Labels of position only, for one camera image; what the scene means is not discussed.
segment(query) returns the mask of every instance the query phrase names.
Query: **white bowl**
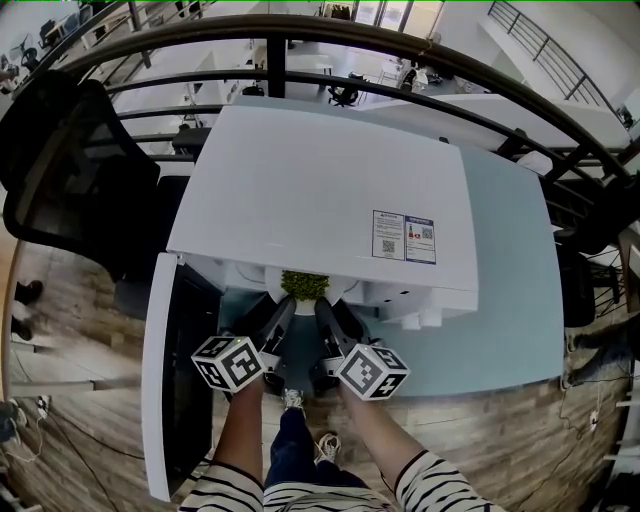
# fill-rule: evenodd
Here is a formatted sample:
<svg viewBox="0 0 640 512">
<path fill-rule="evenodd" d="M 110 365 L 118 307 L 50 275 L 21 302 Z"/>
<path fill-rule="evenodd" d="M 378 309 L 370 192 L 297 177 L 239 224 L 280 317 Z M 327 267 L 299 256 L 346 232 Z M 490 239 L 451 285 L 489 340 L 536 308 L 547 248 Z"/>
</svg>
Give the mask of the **white bowl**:
<svg viewBox="0 0 640 512">
<path fill-rule="evenodd" d="M 267 286 L 269 295 L 278 303 L 285 298 L 288 293 L 282 289 L 282 272 L 284 269 L 277 267 L 267 267 L 264 273 L 264 281 Z M 340 300 L 347 285 L 353 283 L 353 279 L 347 279 L 344 277 L 329 276 L 329 286 L 324 291 L 325 298 L 332 306 Z M 315 312 L 314 300 L 296 300 L 296 315 L 300 316 L 313 316 Z"/>
</svg>

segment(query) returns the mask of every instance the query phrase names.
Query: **qr code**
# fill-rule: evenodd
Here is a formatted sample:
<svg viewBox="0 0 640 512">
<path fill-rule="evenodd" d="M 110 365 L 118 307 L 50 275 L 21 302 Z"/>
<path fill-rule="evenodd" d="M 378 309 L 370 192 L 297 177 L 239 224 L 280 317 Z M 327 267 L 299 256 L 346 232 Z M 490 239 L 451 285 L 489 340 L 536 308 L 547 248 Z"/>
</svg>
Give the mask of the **qr code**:
<svg viewBox="0 0 640 512">
<path fill-rule="evenodd" d="M 383 240 L 382 252 L 386 252 L 386 253 L 396 252 L 396 243 L 393 240 Z"/>
</svg>

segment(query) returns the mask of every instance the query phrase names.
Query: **striped sleeve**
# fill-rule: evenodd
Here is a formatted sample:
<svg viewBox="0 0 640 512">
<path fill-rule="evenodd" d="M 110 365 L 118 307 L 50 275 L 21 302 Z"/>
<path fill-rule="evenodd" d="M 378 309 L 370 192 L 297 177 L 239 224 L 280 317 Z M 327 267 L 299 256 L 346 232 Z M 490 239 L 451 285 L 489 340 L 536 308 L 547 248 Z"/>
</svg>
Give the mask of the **striped sleeve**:
<svg viewBox="0 0 640 512">
<path fill-rule="evenodd" d="M 182 502 L 181 512 L 196 510 L 222 512 L 260 512 L 264 489 L 262 485 L 232 466 L 215 462 L 204 473 L 195 489 Z"/>
<path fill-rule="evenodd" d="M 452 464 L 426 450 L 402 470 L 395 495 L 410 512 L 504 512 L 478 496 Z"/>
</svg>

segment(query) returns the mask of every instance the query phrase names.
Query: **blue table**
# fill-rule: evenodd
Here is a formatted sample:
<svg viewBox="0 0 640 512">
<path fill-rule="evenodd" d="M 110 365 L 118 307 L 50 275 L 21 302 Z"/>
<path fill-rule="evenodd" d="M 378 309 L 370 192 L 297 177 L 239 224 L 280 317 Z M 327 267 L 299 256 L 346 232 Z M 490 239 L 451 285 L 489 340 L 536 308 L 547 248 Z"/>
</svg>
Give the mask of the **blue table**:
<svg viewBox="0 0 640 512">
<path fill-rule="evenodd" d="M 371 112 L 308 102 L 242 97 L 236 104 L 353 117 L 435 139 L 442 135 Z M 476 238 L 478 311 L 445 320 L 442 327 L 403 331 L 378 322 L 370 310 L 360 310 L 372 334 L 384 338 L 412 370 L 398 390 L 402 396 L 518 386 L 557 377 L 563 369 L 560 273 L 538 177 L 492 153 L 459 147 Z M 249 300 L 242 293 L 225 296 L 223 324 L 230 323 Z M 305 375 L 298 369 L 308 368 L 302 359 L 313 360 L 322 353 L 314 326 L 313 319 L 298 318 L 285 340 L 283 359 L 292 381 L 301 387 Z"/>
</svg>

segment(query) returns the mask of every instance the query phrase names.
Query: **instruction sticker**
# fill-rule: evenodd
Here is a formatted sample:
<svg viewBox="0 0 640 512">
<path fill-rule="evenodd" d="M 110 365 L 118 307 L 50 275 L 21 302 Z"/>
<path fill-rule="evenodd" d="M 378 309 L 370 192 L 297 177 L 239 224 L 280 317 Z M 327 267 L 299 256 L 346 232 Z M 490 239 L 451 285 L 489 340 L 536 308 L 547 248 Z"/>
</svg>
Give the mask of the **instruction sticker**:
<svg viewBox="0 0 640 512">
<path fill-rule="evenodd" d="M 405 217 L 406 259 L 415 263 L 436 264 L 436 233 L 433 221 Z"/>
<path fill-rule="evenodd" d="M 373 210 L 371 255 L 404 261 L 404 215 Z"/>
</svg>

